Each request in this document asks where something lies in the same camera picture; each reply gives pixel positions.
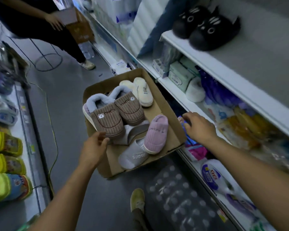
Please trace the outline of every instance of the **hand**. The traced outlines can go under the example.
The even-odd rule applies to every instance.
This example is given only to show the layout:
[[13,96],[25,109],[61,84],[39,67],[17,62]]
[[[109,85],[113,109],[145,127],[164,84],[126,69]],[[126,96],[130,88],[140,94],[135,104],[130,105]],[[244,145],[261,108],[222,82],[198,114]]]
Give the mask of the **hand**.
[[46,15],[45,15],[45,20],[50,23],[50,25],[52,26],[52,28],[53,28],[54,30],[58,30],[58,31],[62,31],[62,30],[63,30],[62,26],[64,26],[64,24],[63,24],[62,21],[61,21],[57,16],[55,16],[53,13],[51,13],[51,14],[46,14]]
[[211,140],[218,138],[214,124],[198,113],[188,112],[183,114],[183,118],[192,125],[184,124],[187,134],[201,145],[206,146]]
[[105,138],[106,132],[95,132],[83,144],[83,149],[79,158],[81,167],[89,167],[94,170],[106,153],[109,138]]

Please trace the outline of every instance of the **foot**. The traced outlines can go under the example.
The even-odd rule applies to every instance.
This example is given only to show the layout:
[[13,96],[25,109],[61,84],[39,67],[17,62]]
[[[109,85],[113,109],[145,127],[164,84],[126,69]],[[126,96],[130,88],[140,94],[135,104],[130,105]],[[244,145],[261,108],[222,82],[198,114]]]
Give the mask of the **foot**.
[[133,193],[131,194],[131,200],[130,200],[130,204],[131,204],[131,212],[136,209],[139,208],[142,213],[145,213],[145,194],[144,191],[140,188],[137,188],[133,191]]
[[87,70],[91,70],[95,68],[95,65],[92,62],[89,62],[88,60],[85,60],[84,62],[79,63],[79,65],[81,65],[83,68]]

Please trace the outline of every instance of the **black cat slipper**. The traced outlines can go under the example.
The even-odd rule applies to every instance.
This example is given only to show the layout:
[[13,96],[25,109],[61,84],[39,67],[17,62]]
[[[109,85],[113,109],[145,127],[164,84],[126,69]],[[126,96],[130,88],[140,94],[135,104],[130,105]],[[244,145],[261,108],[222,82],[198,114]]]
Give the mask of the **black cat slipper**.
[[189,37],[189,43],[200,51],[217,49],[231,41],[240,31],[240,18],[232,24],[229,19],[219,15],[218,8],[198,25]]
[[189,38],[198,24],[202,23],[210,14],[210,11],[206,7],[200,5],[185,11],[180,15],[179,19],[173,23],[173,34],[182,39]]

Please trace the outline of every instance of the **yellow cable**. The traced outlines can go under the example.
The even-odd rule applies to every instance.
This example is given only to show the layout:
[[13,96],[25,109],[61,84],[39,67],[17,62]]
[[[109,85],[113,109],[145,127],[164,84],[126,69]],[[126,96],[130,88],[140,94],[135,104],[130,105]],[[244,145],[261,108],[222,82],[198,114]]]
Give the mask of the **yellow cable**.
[[[26,79],[27,79],[27,74],[28,74],[28,72],[29,72],[29,70],[30,70],[30,68],[31,68],[31,63],[30,63],[30,62],[27,62],[27,64],[29,65],[29,68],[27,69],[27,71],[26,71],[26,73],[25,73],[25,78],[26,78]],[[49,109],[48,109],[47,93],[46,93],[43,89],[41,89],[41,88],[39,87],[39,85],[36,85],[35,83],[32,83],[32,82],[29,82],[29,83],[32,84],[32,85],[37,86],[42,92],[45,93],[47,114],[48,114],[48,118],[49,118],[49,122],[50,122],[50,127],[51,127],[51,131],[52,131],[52,135],[54,136],[54,143],[55,143],[56,149],[57,149],[56,158],[55,158],[55,160],[54,160],[54,163],[53,163],[52,166],[50,167],[50,170],[49,170],[49,172],[48,172],[48,178],[47,178],[47,179],[48,179],[49,186],[50,186],[50,190],[51,190],[51,193],[52,193],[52,196],[54,196],[54,188],[53,188],[53,186],[52,186],[52,182],[51,182],[51,179],[50,179],[50,174],[51,174],[51,171],[52,171],[52,169],[53,169],[53,167],[54,167],[54,164],[57,162],[57,159],[58,159],[58,156],[59,156],[59,148],[58,148],[56,136],[55,136],[55,134],[54,134],[54,127],[53,127],[53,125],[52,125],[51,117],[50,117],[50,113],[49,113]]]

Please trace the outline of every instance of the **pink slipper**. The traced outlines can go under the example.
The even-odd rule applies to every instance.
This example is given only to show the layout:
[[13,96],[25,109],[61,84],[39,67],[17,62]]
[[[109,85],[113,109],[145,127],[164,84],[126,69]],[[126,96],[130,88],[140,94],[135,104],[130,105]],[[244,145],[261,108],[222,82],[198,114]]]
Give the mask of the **pink slipper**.
[[144,138],[144,150],[149,154],[159,153],[167,139],[168,119],[164,115],[157,115],[152,121]]

